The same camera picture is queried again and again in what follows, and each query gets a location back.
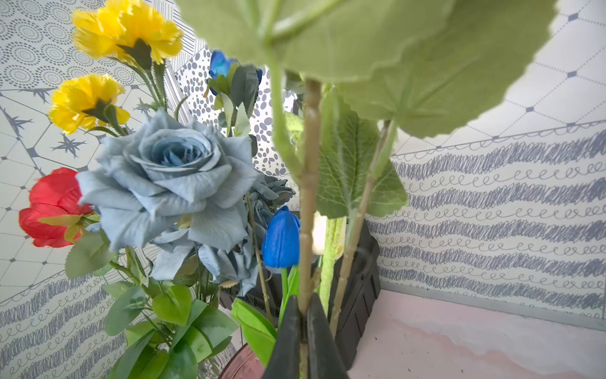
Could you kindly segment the white tulip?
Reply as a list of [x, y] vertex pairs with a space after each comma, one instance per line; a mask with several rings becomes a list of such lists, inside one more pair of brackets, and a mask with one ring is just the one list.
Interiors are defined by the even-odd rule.
[[314, 214], [313, 252], [320, 258], [320, 285], [318, 294], [325, 314], [330, 310], [332, 281], [337, 260], [342, 257], [345, 247], [347, 218], [329, 219], [316, 212]]

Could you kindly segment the yellow carnation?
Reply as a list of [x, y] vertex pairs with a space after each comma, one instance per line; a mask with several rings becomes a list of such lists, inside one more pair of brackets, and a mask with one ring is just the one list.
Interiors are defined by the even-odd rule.
[[144, 1], [107, 1], [96, 11], [74, 11], [72, 22], [78, 50], [128, 66], [148, 86], [149, 107], [167, 109], [167, 60], [179, 55], [183, 37], [173, 21]]
[[108, 74], [88, 74], [67, 80], [52, 93], [48, 118], [65, 134], [78, 129], [114, 128], [123, 136], [129, 112], [117, 106], [123, 86]]

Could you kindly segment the double sunflower stem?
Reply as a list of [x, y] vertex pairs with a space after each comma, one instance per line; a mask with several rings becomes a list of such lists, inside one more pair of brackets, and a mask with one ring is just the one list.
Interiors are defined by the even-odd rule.
[[273, 142], [300, 191], [299, 378], [320, 285], [314, 214], [347, 218], [326, 315], [335, 337], [368, 215], [407, 194], [391, 164], [399, 130], [450, 134], [498, 105], [549, 38], [553, 1], [181, 1], [210, 47], [271, 73]]

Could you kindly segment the pink glass vase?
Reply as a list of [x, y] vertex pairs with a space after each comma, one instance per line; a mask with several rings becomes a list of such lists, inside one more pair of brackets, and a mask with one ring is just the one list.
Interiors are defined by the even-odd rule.
[[262, 379], [265, 368], [256, 354], [245, 344], [227, 363], [219, 379]]

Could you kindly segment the right yellow carnation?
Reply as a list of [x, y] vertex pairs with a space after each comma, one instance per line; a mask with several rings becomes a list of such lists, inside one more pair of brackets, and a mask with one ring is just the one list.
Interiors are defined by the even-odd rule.
[[149, 107], [167, 109], [167, 60], [179, 55], [183, 37], [173, 21], [144, 1], [107, 1], [96, 11], [74, 11], [72, 22], [78, 50], [128, 66], [148, 86]]

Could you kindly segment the black plastic toolbox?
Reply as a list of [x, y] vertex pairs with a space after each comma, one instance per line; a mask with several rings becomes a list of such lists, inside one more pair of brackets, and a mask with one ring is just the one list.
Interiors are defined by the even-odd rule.
[[335, 337], [341, 360], [348, 370], [354, 364], [358, 344], [381, 291], [377, 265], [379, 255], [379, 244], [369, 231], [369, 223], [364, 222]]

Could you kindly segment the grey blue rose bouquet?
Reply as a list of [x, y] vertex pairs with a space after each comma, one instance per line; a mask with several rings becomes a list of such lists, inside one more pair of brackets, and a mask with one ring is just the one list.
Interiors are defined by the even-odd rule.
[[93, 218], [74, 242], [66, 274], [116, 270], [109, 336], [126, 350], [110, 378], [197, 378], [231, 347], [237, 323], [219, 308], [226, 284], [239, 297], [257, 286], [260, 244], [294, 195], [253, 165], [255, 140], [164, 111], [139, 131], [103, 142], [98, 167], [77, 175]]

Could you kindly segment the left yellow carnation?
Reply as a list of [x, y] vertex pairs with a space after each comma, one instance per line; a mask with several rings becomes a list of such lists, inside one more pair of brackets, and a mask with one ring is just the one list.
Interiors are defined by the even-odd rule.
[[108, 74], [88, 74], [67, 80], [52, 93], [48, 118], [65, 134], [78, 129], [114, 128], [123, 136], [129, 112], [117, 106], [123, 86]]

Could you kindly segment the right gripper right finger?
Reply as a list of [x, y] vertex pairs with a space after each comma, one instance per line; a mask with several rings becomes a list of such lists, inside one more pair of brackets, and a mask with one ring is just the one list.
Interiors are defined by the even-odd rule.
[[331, 333], [320, 297], [316, 293], [313, 293], [310, 298], [306, 321], [309, 378], [349, 379]]

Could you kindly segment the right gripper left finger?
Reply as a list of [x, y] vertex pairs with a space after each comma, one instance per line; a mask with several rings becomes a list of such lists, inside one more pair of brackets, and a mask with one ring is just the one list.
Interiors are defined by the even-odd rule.
[[299, 379], [301, 313], [295, 295], [290, 296], [263, 379]]

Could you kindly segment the blue tulip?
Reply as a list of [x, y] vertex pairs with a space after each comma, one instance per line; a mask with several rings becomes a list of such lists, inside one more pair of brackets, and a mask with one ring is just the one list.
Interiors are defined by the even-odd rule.
[[[286, 312], [288, 299], [300, 292], [300, 228], [298, 217], [284, 206], [271, 218], [262, 243], [264, 266], [277, 268], [282, 276], [280, 321]], [[231, 316], [240, 325], [246, 343], [260, 364], [267, 366], [276, 344], [277, 328], [260, 311], [239, 298], [232, 305]]]

